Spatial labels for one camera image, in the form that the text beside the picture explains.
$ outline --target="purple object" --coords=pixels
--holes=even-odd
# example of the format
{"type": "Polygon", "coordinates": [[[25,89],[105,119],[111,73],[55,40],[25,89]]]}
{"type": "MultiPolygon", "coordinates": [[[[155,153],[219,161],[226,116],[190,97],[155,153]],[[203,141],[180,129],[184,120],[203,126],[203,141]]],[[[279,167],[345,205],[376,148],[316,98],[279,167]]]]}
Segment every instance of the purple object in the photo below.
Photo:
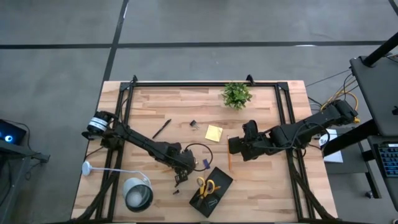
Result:
{"type": "Polygon", "coordinates": [[[203,160],[203,165],[205,165],[205,168],[206,168],[206,169],[210,169],[210,164],[209,164],[209,162],[207,161],[207,159],[204,159],[204,160],[203,160]]]}

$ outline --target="sticky note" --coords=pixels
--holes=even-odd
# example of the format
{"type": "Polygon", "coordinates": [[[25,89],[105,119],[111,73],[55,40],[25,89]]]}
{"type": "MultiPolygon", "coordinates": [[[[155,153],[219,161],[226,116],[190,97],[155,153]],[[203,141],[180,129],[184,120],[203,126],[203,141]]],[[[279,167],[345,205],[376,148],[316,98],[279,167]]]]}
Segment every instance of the sticky note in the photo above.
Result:
{"type": "Polygon", "coordinates": [[[213,126],[213,125],[209,125],[207,132],[206,132],[206,139],[215,141],[215,142],[219,142],[221,139],[221,133],[223,132],[222,128],[213,126]]]}

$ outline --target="wooden table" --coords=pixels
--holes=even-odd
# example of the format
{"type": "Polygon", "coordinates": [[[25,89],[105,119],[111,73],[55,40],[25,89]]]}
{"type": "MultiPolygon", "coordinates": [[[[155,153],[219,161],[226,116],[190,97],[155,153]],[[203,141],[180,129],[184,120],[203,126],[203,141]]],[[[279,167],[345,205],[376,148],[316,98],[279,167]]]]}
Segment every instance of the wooden table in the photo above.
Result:
{"type": "MultiPolygon", "coordinates": [[[[290,95],[297,121],[311,115],[310,105],[303,81],[288,81],[290,95]]],[[[120,82],[105,82],[98,110],[114,113],[120,82]]],[[[175,172],[156,162],[147,152],[132,144],[124,148],[122,169],[140,170],[147,175],[154,190],[152,205],[141,213],[130,212],[121,194],[123,183],[134,174],[122,173],[118,185],[118,196],[114,211],[114,222],[275,222],[296,221],[294,200],[285,152],[273,156],[263,155],[255,161],[243,162],[240,154],[232,155],[232,171],[228,170],[227,136],[243,136],[242,124],[250,119],[257,122],[260,131],[279,125],[279,112],[275,102],[275,91],[269,87],[250,88],[252,102],[247,108],[236,111],[223,104],[220,87],[144,87],[135,88],[130,110],[129,125],[139,133],[151,137],[165,123],[172,122],[157,136],[156,141],[180,142],[184,148],[194,142],[210,146],[214,154],[211,167],[219,167],[234,181],[221,202],[209,218],[189,205],[197,190],[196,177],[206,178],[212,169],[193,172],[189,180],[181,183],[175,191],[175,172]],[[198,130],[189,126],[196,120],[198,130]],[[205,139],[208,125],[223,128],[219,143],[205,139]]],[[[287,122],[286,104],[284,111],[287,122]]],[[[99,148],[99,141],[92,141],[88,152],[99,148]]],[[[210,158],[204,147],[191,148],[198,161],[210,158]]],[[[88,158],[91,165],[103,167],[106,150],[88,158]]],[[[310,188],[317,199],[333,216],[337,216],[335,203],[319,149],[307,148],[305,156],[310,188]]],[[[100,189],[102,172],[81,176],[72,218],[78,217],[91,203],[100,189]]],[[[303,194],[300,194],[303,210],[306,210],[303,194]]],[[[109,197],[104,205],[104,216],[109,197]]]]}

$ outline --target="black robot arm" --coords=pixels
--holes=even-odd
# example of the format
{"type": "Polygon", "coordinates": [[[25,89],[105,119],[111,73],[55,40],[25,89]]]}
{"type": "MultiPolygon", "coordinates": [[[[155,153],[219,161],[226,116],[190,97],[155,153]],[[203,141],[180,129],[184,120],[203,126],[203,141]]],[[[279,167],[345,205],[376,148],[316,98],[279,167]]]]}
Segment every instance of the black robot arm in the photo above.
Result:
{"type": "Polygon", "coordinates": [[[195,158],[192,151],[189,149],[182,151],[179,142],[155,142],[131,129],[129,126],[124,127],[122,124],[116,126],[111,135],[122,138],[142,148],[156,161],[174,168],[177,173],[183,169],[189,174],[195,168],[195,158]]]}
{"type": "Polygon", "coordinates": [[[324,110],[298,123],[282,124],[265,132],[258,132],[255,121],[243,125],[244,137],[229,139],[229,152],[241,153],[244,161],[257,159],[262,154],[273,155],[293,147],[304,148],[312,136],[331,125],[350,124],[357,112],[343,100],[336,100],[324,110]]]}
{"type": "Polygon", "coordinates": [[[89,140],[101,138],[101,145],[108,148],[113,148],[110,145],[120,139],[142,148],[156,161],[173,168],[178,174],[177,183],[187,179],[187,175],[195,169],[196,161],[192,151],[182,150],[179,142],[155,142],[122,124],[115,114],[106,111],[97,111],[82,135],[89,140]],[[113,128],[109,127],[111,123],[114,123],[113,128]]]}

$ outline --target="potted plant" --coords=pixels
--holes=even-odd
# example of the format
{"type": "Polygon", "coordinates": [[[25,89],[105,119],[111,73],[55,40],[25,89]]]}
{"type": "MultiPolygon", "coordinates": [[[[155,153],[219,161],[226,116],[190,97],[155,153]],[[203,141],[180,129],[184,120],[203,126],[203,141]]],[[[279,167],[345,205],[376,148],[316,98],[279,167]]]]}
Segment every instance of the potted plant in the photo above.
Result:
{"type": "Polygon", "coordinates": [[[248,87],[243,83],[228,83],[223,90],[224,104],[236,110],[246,107],[244,104],[250,101],[252,95],[249,93],[248,87]]]}

